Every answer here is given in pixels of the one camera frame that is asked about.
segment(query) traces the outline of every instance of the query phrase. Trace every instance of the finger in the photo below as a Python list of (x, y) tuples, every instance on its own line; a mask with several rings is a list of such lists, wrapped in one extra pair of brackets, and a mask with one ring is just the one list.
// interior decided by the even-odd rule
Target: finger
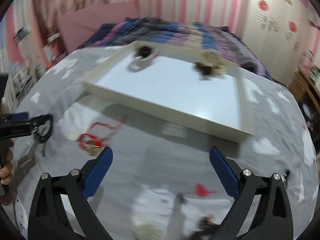
[(7, 162), (7, 164), (0, 170), (0, 178), (4, 179), (8, 176), (12, 171), (12, 164), (11, 162)]
[(1, 180), (1, 184), (3, 185), (9, 185), (13, 180), (13, 176), (12, 174), (9, 174), (8, 176), (6, 176), (4, 179)]
[(12, 154), (12, 151), (11, 150), (9, 150), (8, 152), (7, 152), (7, 161), (12, 161), (12, 159), (13, 159), (13, 154)]

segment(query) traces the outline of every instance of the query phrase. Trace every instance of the bedspread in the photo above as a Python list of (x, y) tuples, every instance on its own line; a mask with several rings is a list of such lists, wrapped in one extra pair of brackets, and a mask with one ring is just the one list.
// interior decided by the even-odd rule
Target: bedspread
[(260, 76), (267, 76), (262, 63), (228, 27), (212, 27), (200, 22), (177, 23), (158, 18), (127, 19), (119, 24), (103, 24), (100, 29), (78, 49), (128, 45), (133, 41), (167, 43), (193, 49), (214, 49), (224, 59)]
[[(199, 230), (199, 218), (207, 214), (213, 214), (221, 223), (234, 200), (226, 194), (209, 162), (213, 145), (242, 169), (250, 169), (258, 176), (291, 171), (287, 194), (297, 238), (313, 218), (318, 174), (311, 137), (292, 94), (277, 83), (241, 69), (252, 108), (254, 136), (236, 144), (189, 128), (176, 131), (166, 120), (101, 101), (84, 91), (80, 80), (114, 50), (76, 50), (47, 72), (19, 106), (18, 111), (28, 111), (30, 117), (47, 113), (54, 116), (45, 156), (41, 146), (28, 151), (30, 138), (15, 141), (15, 207), (23, 235), (27, 234), (28, 214), (41, 174), (62, 176), (83, 167), (93, 157), (79, 147), (77, 136), (92, 122), (115, 124), (127, 114), (126, 124), (108, 142), (114, 153), (111, 168), (88, 200), (114, 240), (134, 239), (133, 232), (145, 224), (163, 228), (164, 234), (171, 234), (166, 239), (185, 239)], [(107, 133), (105, 128), (92, 132)], [(180, 194), (187, 201), (175, 210), (174, 200)], [(81, 233), (70, 204), (63, 199), (72, 226)], [(257, 207), (258, 202), (256, 196), (253, 206)], [(255, 208), (250, 209), (239, 233), (248, 230), (254, 212)]]

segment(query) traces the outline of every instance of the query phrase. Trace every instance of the red cord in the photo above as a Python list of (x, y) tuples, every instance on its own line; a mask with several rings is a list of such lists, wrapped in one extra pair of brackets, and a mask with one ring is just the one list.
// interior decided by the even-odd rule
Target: red cord
[[(126, 122), (127, 118), (127, 115), (122, 115), (120, 121), (116, 125), (110, 125), (102, 122), (94, 122), (88, 129), (87, 133), (81, 134), (78, 138), (79, 146), (84, 150), (90, 150), (92, 147), (103, 147), (104, 142), (109, 141), (110, 138), (116, 134), (117, 130)], [(97, 125), (107, 127), (111, 129), (112, 132), (103, 138), (99, 138), (98, 136), (90, 134), (90, 130)]]

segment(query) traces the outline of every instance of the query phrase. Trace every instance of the wooden drawer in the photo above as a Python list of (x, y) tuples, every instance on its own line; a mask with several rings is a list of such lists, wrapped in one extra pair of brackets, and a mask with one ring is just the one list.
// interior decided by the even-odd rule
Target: wooden drawer
[(307, 88), (309, 87), (308, 83), (304, 80), (304, 78), (298, 73), (295, 78), (294, 82), (298, 85), (300, 88), (301, 92), (304, 93), (307, 91)]
[(302, 98), (303, 92), (300, 90), (296, 82), (292, 82), (289, 90), (297, 101), (299, 101)]

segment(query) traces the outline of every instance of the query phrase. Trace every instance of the pink headboard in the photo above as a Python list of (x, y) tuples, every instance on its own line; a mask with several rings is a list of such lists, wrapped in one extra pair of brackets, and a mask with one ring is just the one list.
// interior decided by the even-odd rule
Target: pink headboard
[(71, 53), (102, 24), (124, 22), (126, 17), (138, 18), (137, 8), (132, 2), (91, 6), (63, 15), (57, 22), (66, 50)]

